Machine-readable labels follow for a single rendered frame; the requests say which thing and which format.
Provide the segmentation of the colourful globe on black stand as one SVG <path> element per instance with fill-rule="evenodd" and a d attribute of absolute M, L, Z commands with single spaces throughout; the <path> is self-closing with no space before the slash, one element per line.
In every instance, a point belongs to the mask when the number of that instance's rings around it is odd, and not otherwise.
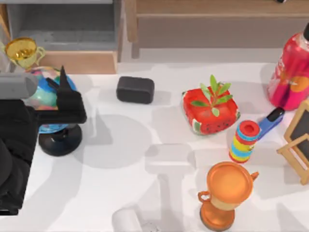
<path fill-rule="evenodd" d="M 57 110 L 56 93 L 46 91 L 46 78 L 59 84 L 60 70 L 41 66 L 27 70 L 36 76 L 38 87 L 26 103 L 35 110 Z M 60 157 L 73 152 L 82 141 L 82 129 L 78 124 L 44 124 L 39 127 L 39 145 L 48 155 Z"/>

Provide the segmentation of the pale wooden drawer front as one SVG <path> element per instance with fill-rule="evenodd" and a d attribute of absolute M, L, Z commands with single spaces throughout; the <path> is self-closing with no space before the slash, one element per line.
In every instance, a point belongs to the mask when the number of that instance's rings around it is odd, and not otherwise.
<path fill-rule="evenodd" d="M 115 74 L 117 63 L 115 51 L 46 51 L 39 65 L 64 66 L 68 74 Z"/>

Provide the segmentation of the pale grey rounded box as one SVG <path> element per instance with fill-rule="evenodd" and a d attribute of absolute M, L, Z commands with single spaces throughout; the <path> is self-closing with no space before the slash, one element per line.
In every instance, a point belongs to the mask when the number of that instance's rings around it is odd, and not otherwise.
<path fill-rule="evenodd" d="M 0 100 L 19 100 L 33 96 L 38 80 L 30 73 L 0 73 Z"/>

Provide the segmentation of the gold trophy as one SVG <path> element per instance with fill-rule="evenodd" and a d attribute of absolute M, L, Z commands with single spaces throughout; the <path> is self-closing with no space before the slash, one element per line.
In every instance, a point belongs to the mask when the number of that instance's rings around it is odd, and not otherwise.
<path fill-rule="evenodd" d="M 39 65 L 46 53 L 43 47 L 37 46 L 35 40 L 29 37 L 14 39 L 6 45 L 2 44 L 1 48 L 13 64 L 25 70 L 34 64 Z"/>

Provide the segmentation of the grey pierced drawer inside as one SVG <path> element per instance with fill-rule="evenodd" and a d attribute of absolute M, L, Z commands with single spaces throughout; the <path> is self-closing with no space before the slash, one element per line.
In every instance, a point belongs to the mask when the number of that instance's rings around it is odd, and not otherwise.
<path fill-rule="evenodd" d="M 0 0 L 11 38 L 31 37 L 48 51 L 115 51 L 121 0 Z"/>

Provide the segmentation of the black rounded box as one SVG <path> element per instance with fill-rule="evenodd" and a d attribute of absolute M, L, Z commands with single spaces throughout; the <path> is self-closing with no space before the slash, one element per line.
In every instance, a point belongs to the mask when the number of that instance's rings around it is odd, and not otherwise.
<path fill-rule="evenodd" d="M 117 83 L 116 96 L 122 102 L 150 104 L 154 99 L 154 88 L 152 79 L 121 76 Z"/>

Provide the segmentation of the wooden cupboard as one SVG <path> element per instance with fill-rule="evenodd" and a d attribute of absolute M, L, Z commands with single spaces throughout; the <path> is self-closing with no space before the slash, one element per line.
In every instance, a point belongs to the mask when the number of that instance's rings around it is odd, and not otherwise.
<path fill-rule="evenodd" d="M 9 30 L 9 21 L 6 4 L 0 4 L 0 24 L 4 30 L 4 33 L 7 39 L 11 40 L 10 30 Z"/>

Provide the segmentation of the white cup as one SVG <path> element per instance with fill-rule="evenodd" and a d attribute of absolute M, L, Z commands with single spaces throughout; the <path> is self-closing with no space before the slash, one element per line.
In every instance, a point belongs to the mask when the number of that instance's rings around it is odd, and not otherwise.
<path fill-rule="evenodd" d="M 122 208 L 112 215 L 113 232 L 142 232 L 136 212 L 130 208 Z"/>

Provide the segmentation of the red watermelon plant pot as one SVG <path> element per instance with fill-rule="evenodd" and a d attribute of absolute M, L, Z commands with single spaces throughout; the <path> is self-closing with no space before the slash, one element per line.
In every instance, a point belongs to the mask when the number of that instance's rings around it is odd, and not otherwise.
<path fill-rule="evenodd" d="M 210 85 L 182 93 L 182 106 L 192 130 L 199 135 L 215 134 L 232 126 L 240 111 L 230 94 L 230 83 L 218 82 L 210 76 Z"/>

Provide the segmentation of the wooden open shelf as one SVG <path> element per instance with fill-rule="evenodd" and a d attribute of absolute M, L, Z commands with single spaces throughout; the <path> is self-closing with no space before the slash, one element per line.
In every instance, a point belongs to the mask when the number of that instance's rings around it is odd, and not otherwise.
<path fill-rule="evenodd" d="M 122 61 L 274 62 L 309 0 L 124 0 Z"/>

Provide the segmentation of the orange trophy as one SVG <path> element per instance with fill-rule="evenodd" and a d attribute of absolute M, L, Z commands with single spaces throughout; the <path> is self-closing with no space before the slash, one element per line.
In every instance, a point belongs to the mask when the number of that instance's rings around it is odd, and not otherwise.
<path fill-rule="evenodd" d="M 198 193 L 200 218 L 210 230 L 222 232 L 234 223 L 235 209 L 249 198 L 259 172 L 250 174 L 237 163 L 223 161 L 210 168 L 208 190 Z"/>

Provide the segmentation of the stack of coloured rings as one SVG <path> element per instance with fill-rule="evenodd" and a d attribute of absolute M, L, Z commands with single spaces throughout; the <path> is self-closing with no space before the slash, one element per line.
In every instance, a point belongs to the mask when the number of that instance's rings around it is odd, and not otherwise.
<path fill-rule="evenodd" d="M 229 150 L 230 158 L 237 163 L 247 162 L 258 140 L 260 127 L 251 120 L 244 120 L 237 126 Z"/>

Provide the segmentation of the blue stapler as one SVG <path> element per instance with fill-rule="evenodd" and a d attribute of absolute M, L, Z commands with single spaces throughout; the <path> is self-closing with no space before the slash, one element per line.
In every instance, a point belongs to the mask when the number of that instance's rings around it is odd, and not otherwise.
<path fill-rule="evenodd" d="M 276 127 L 282 120 L 285 110 L 281 107 L 275 108 L 268 116 L 260 119 L 257 124 L 260 128 L 258 141 L 261 140 L 268 132 Z"/>

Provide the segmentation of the red and pink bottle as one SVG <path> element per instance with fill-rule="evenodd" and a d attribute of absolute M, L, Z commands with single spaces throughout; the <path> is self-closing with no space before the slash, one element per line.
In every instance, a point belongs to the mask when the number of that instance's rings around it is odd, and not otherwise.
<path fill-rule="evenodd" d="M 269 101 L 294 110 L 309 96 L 309 23 L 285 44 L 267 86 Z"/>

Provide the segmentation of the wooden framed blackboard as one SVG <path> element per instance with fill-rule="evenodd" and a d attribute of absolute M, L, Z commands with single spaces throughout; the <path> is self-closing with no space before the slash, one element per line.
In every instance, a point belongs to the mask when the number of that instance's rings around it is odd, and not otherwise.
<path fill-rule="evenodd" d="M 277 150 L 300 177 L 309 183 L 309 100 L 304 100 L 290 122 L 284 138 L 287 144 Z"/>

